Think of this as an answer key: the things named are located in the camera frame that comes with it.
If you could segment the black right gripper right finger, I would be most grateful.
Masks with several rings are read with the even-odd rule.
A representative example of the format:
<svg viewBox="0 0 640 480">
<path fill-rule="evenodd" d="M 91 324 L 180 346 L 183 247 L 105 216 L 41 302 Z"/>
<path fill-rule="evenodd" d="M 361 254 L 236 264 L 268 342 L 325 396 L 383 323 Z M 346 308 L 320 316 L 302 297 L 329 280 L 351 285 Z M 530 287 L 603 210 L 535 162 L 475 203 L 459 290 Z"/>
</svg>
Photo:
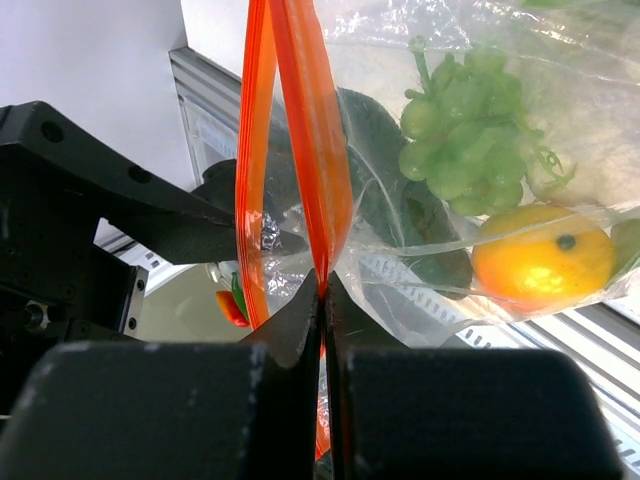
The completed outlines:
<svg viewBox="0 0 640 480">
<path fill-rule="evenodd" d="M 411 349 L 332 276 L 323 300 L 338 479 L 620 479 L 582 369 L 539 349 Z"/>
</svg>

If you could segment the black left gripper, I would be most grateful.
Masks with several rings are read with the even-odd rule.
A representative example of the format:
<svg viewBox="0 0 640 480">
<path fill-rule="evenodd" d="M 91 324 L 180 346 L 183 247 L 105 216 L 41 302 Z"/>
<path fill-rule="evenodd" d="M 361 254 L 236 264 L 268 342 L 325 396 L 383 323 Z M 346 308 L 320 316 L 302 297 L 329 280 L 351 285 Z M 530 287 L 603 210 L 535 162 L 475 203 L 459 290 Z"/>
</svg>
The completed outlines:
<svg viewBox="0 0 640 480">
<path fill-rule="evenodd" d="M 1 342 L 129 339 L 145 273 L 96 246 L 99 218 L 174 265 L 238 259 L 236 163 L 191 192 L 51 105 L 1 109 Z"/>
</svg>

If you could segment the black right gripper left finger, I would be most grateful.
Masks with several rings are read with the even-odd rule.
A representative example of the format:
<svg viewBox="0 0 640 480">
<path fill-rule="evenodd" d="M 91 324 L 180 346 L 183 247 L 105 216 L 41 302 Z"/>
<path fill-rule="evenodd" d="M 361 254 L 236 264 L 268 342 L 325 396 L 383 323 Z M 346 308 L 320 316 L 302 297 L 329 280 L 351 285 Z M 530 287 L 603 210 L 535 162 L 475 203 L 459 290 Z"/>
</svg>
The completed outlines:
<svg viewBox="0 0 640 480">
<path fill-rule="evenodd" d="M 316 280 L 237 343 L 50 350 L 1 436 L 5 479 L 310 479 Z"/>
</svg>

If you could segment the green cucumber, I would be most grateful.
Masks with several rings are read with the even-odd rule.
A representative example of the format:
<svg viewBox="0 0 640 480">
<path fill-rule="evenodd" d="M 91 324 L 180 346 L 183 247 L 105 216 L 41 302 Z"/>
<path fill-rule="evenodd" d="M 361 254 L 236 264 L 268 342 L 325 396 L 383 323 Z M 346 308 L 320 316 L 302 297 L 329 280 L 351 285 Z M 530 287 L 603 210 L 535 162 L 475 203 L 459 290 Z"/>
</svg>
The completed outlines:
<svg viewBox="0 0 640 480">
<path fill-rule="evenodd" d="M 356 218 L 372 232 L 364 243 L 413 247 L 460 239 L 442 201 L 424 182 L 406 179 L 398 160 L 408 144 L 394 118 L 373 98 L 340 88 L 338 104 L 347 142 Z M 301 204 L 284 107 L 270 121 L 264 209 L 278 223 Z"/>
</svg>

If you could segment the yellow orange mango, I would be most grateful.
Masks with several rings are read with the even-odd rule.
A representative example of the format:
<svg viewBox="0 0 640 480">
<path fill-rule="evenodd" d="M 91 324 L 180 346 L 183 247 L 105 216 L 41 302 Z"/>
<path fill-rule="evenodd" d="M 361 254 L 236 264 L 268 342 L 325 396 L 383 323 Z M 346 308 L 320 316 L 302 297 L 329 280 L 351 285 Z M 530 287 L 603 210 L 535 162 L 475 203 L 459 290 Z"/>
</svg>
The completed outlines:
<svg viewBox="0 0 640 480">
<path fill-rule="evenodd" d="M 563 207 L 524 205 L 495 214 L 478 231 L 472 267 L 496 303 L 519 314 L 562 310 L 601 291 L 617 253 L 608 234 Z"/>
</svg>

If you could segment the clear zip bag orange zipper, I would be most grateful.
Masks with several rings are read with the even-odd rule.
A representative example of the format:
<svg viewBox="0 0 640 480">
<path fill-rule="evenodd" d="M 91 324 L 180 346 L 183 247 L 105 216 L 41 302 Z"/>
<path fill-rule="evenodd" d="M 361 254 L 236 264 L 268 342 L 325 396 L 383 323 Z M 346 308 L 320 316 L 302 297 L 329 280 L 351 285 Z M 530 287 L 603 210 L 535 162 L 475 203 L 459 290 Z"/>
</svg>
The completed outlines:
<svg viewBox="0 0 640 480">
<path fill-rule="evenodd" d="M 410 347 L 570 355 L 639 463 L 635 1 L 253 1 L 232 291 L 337 274 Z"/>
</svg>

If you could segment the green grape bunch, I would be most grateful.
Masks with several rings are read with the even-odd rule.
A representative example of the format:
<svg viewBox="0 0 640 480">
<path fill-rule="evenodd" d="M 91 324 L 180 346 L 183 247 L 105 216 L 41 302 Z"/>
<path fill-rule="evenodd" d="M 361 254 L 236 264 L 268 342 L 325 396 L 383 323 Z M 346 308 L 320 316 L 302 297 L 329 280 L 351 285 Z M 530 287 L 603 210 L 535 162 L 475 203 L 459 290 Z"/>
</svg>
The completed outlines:
<svg viewBox="0 0 640 480">
<path fill-rule="evenodd" d="M 502 50 L 474 45 L 429 67 L 423 37 L 408 49 L 420 81 L 405 91 L 400 116 L 408 143 L 398 163 L 408 180 L 460 216 L 491 216 L 521 205 L 527 191 L 545 201 L 574 178 L 529 122 L 522 82 Z"/>
</svg>

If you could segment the white green cauliflower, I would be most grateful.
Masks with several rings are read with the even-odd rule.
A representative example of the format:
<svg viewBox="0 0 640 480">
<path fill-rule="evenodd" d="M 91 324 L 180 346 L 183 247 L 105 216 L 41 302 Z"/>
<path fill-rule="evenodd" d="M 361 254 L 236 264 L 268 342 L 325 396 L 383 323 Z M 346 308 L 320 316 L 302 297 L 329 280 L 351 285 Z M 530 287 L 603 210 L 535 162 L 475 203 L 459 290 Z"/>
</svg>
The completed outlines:
<svg viewBox="0 0 640 480">
<path fill-rule="evenodd" d="M 598 46 L 555 45 L 515 65 L 533 126 L 560 160 L 566 184 L 532 162 L 533 195 L 564 205 L 639 204 L 639 34 Z"/>
</svg>

